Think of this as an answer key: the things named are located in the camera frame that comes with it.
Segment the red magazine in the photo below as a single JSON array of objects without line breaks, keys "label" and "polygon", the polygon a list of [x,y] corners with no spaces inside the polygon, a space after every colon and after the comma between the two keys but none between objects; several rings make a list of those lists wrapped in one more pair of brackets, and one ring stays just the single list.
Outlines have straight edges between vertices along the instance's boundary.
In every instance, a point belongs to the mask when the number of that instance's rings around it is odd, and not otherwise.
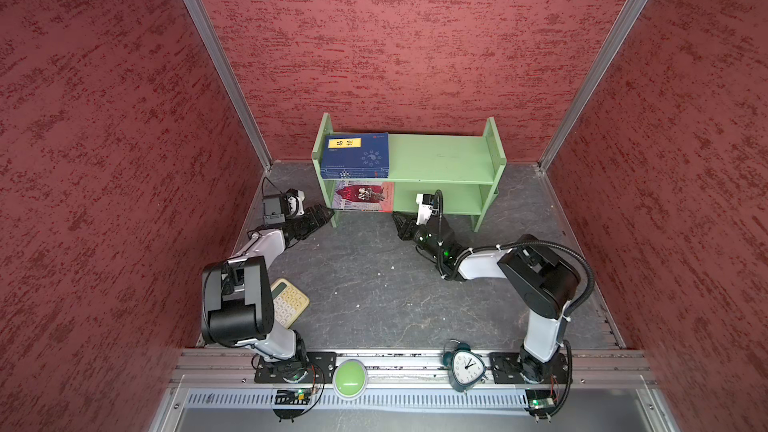
[{"label": "red magazine", "polygon": [[393,182],[338,181],[332,193],[332,208],[353,212],[391,213],[394,205]]}]

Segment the blue book Yijing yellow label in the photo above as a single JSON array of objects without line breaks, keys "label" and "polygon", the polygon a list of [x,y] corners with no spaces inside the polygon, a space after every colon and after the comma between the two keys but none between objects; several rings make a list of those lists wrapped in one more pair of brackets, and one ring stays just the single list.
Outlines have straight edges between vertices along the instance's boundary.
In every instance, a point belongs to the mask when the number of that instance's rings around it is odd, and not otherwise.
[{"label": "blue book Yijing yellow label", "polygon": [[322,141],[323,179],[386,179],[389,177],[389,134],[331,135]]}]

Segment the green wooden two-tier shelf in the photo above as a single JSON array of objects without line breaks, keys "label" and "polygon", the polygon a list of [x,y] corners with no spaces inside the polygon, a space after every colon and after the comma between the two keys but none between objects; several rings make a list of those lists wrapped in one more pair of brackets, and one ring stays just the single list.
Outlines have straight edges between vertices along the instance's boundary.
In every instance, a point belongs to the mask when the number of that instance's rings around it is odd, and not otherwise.
[{"label": "green wooden two-tier shelf", "polygon": [[415,213],[417,196],[440,189],[444,213],[468,216],[479,231],[499,194],[507,158],[495,120],[480,136],[391,134],[389,176],[359,183],[390,184],[386,212]]}]

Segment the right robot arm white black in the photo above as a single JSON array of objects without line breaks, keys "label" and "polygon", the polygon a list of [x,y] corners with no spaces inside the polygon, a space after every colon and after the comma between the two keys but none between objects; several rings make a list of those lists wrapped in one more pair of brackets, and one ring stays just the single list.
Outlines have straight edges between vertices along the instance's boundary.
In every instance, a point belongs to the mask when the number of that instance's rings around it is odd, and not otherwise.
[{"label": "right robot arm white black", "polygon": [[530,234],[507,244],[464,247],[437,212],[425,219],[402,212],[392,217],[398,237],[413,242],[442,279],[507,280],[529,310],[519,369],[531,383],[552,374],[555,358],[565,345],[566,323],[594,290],[594,272],[581,254]]}]

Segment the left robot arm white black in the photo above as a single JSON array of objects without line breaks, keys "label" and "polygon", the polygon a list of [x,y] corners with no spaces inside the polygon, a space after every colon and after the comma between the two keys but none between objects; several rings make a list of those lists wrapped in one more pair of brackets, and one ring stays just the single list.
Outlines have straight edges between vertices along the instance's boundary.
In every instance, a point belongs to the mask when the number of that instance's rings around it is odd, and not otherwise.
[{"label": "left robot arm white black", "polygon": [[301,191],[266,199],[261,226],[223,261],[202,273],[201,336],[205,344],[248,348],[280,370],[310,366],[300,334],[275,318],[268,269],[288,248],[307,239],[334,217],[322,204],[304,206]]}]

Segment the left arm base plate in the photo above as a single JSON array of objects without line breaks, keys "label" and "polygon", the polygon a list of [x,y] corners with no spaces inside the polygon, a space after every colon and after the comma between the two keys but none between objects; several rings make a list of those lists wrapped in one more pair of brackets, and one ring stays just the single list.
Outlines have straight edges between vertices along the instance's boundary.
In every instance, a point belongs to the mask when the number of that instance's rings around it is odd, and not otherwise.
[{"label": "left arm base plate", "polygon": [[310,351],[306,359],[277,362],[260,361],[255,365],[256,384],[330,384],[336,370],[338,354],[329,351]]}]

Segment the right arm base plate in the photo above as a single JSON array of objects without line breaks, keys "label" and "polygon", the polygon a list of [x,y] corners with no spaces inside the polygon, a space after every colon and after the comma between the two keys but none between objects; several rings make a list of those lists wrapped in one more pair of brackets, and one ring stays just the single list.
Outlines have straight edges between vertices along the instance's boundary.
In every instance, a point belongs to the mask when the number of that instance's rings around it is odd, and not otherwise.
[{"label": "right arm base plate", "polygon": [[542,362],[523,351],[492,352],[491,372],[496,384],[549,384],[556,380],[565,385],[572,380],[568,357],[557,352],[548,362]]}]

